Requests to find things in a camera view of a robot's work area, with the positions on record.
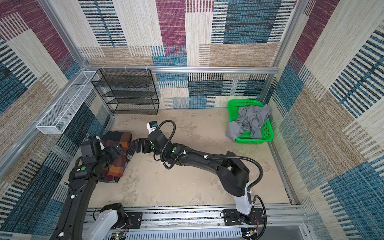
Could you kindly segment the multicolour plaid long sleeve shirt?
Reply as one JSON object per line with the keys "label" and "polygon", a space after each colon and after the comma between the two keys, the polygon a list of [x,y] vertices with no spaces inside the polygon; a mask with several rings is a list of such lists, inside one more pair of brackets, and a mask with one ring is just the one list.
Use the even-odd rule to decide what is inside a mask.
{"label": "multicolour plaid long sleeve shirt", "polygon": [[128,151],[132,141],[131,132],[107,132],[105,135],[100,136],[100,139],[105,142],[107,147],[115,147],[121,145],[121,155],[114,153],[113,161],[103,169],[100,182],[103,183],[118,183],[123,176],[126,166],[129,162]]}

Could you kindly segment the grey plaid long sleeve shirt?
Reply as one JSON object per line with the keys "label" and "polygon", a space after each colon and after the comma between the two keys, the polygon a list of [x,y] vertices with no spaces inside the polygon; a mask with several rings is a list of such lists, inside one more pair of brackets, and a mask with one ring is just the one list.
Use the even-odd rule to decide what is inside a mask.
{"label": "grey plaid long sleeve shirt", "polygon": [[128,166],[128,163],[132,160],[135,154],[135,147],[132,143],[123,144],[124,153],[120,157],[114,160],[114,162],[103,169],[102,177],[99,182],[102,183],[118,183],[120,178],[123,177],[124,171]]}

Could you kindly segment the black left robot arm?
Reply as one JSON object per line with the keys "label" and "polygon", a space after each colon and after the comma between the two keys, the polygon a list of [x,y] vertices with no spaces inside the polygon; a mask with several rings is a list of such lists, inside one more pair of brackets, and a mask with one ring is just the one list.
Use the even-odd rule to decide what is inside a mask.
{"label": "black left robot arm", "polygon": [[118,142],[108,146],[104,140],[90,139],[81,144],[81,153],[70,172],[68,193],[51,240],[82,239],[89,201],[103,169],[124,151]]}

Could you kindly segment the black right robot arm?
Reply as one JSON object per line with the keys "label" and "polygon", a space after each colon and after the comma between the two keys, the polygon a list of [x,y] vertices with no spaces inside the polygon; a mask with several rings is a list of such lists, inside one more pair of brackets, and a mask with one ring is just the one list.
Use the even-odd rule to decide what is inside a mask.
{"label": "black right robot arm", "polygon": [[[134,140],[137,153],[153,153],[154,158],[170,170],[175,166],[195,167],[218,176],[224,190],[235,199],[236,210],[243,216],[251,213],[253,202],[251,188],[261,181],[263,169],[261,165],[248,157],[237,156],[232,152],[225,155],[213,155],[193,150],[185,145],[172,143],[160,131],[155,130],[147,138]],[[259,170],[258,178],[250,183],[250,170],[243,163],[253,163]]]}

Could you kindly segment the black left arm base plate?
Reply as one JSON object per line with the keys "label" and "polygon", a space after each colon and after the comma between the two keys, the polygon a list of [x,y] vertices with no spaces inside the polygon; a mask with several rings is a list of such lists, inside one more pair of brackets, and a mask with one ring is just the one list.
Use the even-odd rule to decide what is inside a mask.
{"label": "black left arm base plate", "polygon": [[124,218],[123,230],[139,229],[142,224],[143,212],[126,212]]}

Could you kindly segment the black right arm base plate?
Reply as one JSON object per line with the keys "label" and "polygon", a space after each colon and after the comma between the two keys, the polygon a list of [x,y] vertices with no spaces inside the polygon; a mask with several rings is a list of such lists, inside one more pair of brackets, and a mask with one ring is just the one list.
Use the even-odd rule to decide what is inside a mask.
{"label": "black right arm base plate", "polygon": [[222,213],[226,226],[263,225],[266,222],[262,208],[252,208],[249,215],[241,214],[236,209],[224,209]]}

